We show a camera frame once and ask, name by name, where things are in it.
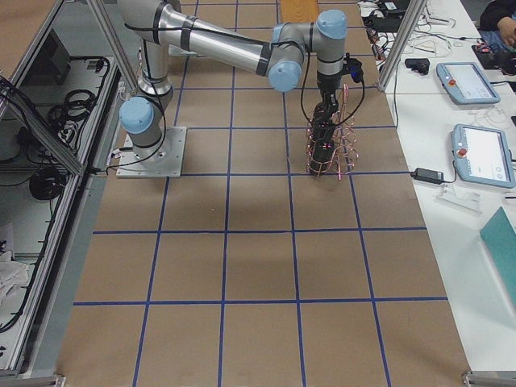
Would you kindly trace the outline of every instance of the gray floor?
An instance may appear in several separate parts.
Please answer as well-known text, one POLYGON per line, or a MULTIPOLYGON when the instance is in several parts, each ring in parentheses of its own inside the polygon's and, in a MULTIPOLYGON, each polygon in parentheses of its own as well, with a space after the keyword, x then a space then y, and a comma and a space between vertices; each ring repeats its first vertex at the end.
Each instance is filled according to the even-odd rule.
POLYGON ((471 20, 476 21, 491 0, 460 0, 471 20))

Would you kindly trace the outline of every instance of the blue joint cap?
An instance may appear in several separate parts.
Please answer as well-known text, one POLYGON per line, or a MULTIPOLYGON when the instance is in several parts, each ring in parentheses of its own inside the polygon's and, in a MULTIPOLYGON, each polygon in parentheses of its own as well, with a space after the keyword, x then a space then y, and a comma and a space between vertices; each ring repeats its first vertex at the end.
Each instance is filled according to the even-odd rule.
POLYGON ((268 82, 276 91, 286 93, 298 85, 301 72, 301 65, 298 62, 283 60, 269 70, 268 82))
POLYGON ((280 41, 280 34, 281 30, 283 29, 283 26, 286 25, 286 23, 277 24, 273 28, 273 37, 271 38, 272 43, 277 43, 280 41))
POLYGON ((316 26, 331 39, 344 39, 347 35, 347 18, 341 10, 325 10, 317 18, 316 26))
POLYGON ((153 119, 154 110, 145 98, 133 97, 120 107, 120 121, 132 135, 144 133, 151 126, 153 119))

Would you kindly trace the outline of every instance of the brown tiled surface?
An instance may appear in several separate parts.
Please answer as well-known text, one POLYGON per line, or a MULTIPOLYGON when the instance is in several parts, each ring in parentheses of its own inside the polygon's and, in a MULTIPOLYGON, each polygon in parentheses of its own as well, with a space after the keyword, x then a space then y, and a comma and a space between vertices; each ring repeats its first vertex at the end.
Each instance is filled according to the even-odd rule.
MULTIPOLYGON (((239 0, 239 26, 271 27, 268 2, 239 0)), ((198 16, 234 27, 235 4, 199 0, 198 16)), ((326 7, 358 26, 354 4, 326 7)), ((349 28, 372 86, 367 42, 349 28)), ((385 95, 368 87, 356 113, 356 174, 315 179, 299 89, 207 58, 170 68, 186 176, 107 179, 58 366, 70 385, 460 385, 468 365, 385 95)), ((361 90, 344 81, 350 110, 361 90)))

